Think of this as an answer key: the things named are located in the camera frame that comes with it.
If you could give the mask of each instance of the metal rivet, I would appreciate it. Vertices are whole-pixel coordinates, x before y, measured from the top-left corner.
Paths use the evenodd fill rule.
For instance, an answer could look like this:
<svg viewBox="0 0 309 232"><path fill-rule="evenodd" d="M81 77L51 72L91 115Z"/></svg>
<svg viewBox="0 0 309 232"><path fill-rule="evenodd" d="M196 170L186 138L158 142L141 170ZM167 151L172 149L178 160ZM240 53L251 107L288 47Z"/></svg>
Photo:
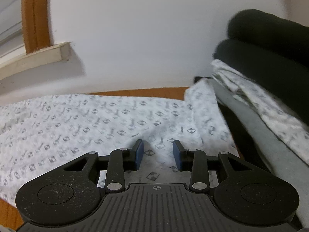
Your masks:
<svg viewBox="0 0 309 232"><path fill-rule="evenodd" d="M109 190L119 190L119 189L122 188L122 185L120 183L118 183L118 182L113 182L113 183L109 183L107 185L107 188Z"/></svg>
<svg viewBox="0 0 309 232"><path fill-rule="evenodd" d="M195 182L192 184L192 187L197 190L203 190L207 188L207 184L205 184L204 182Z"/></svg>

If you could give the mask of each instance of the folded fabric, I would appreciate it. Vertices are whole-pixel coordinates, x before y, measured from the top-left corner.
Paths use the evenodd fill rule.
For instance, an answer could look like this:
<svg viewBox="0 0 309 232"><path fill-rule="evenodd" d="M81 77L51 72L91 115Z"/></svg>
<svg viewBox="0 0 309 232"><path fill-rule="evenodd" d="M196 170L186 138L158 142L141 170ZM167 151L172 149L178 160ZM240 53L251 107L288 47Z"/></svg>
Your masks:
<svg viewBox="0 0 309 232"><path fill-rule="evenodd" d="M218 59L211 64L214 68L213 78L229 89L234 98L254 109L273 133L309 164L308 126L274 95L237 70Z"/></svg>
<svg viewBox="0 0 309 232"><path fill-rule="evenodd" d="M237 155L212 86L204 79L185 93L185 101L95 95L61 95L0 107L0 197L15 205L26 182L89 151L100 156L144 140L140 170L126 172L126 184L189 183L179 172L172 143L187 149ZM101 172L99 186L104 186ZM211 186L216 175L210 173Z"/></svg>

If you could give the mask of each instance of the wooden frame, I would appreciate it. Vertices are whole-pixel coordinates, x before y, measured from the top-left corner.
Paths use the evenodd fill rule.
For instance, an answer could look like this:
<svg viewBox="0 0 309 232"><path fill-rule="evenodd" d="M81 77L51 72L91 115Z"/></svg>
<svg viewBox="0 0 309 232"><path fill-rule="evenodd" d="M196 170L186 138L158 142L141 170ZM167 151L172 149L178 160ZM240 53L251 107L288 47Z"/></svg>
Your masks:
<svg viewBox="0 0 309 232"><path fill-rule="evenodd" d="M47 0L21 0L26 53L50 46Z"/></svg>

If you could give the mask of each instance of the white patterned cloth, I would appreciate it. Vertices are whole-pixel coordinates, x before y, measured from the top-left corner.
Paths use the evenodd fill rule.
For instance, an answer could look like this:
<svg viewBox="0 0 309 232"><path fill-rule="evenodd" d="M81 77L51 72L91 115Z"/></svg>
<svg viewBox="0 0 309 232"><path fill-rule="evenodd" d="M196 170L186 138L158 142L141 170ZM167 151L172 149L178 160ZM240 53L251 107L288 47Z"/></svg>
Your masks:
<svg viewBox="0 0 309 232"><path fill-rule="evenodd" d="M271 131L309 165L308 126L278 98L221 60L212 61L213 78L249 105Z"/></svg>
<svg viewBox="0 0 309 232"><path fill-rule="evenodd" d="M140 170L126 184L189 183L178 172L172 143L186 149L237 155L231 134L206 79L186 90L185 101L95 95L45 96L0 107L0 197L15 205L26 182L88 151L108 155L144 140ZM105 172L98 182L104 186ZM217 179L210 173L211 186Z"/></svg>

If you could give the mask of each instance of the wall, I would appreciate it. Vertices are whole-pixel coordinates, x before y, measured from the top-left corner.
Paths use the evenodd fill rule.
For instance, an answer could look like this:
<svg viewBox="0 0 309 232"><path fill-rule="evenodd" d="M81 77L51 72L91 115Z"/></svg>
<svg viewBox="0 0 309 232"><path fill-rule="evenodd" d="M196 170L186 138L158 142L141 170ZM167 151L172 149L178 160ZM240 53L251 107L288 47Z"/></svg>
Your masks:
<svg viewBox="0 0 309 232"><path fill-rule="evenodd" d="M50 0L54 43L72 57L0 81L0 104L63 93L189 86L209 76L229 19L255 8L283 18L290 0Z"/></svg>
<svg viewBox="0 0 309 232"><path fill-rule="evenodd" d="M291 20L309 26L309 0L292 0Z"/></svg>

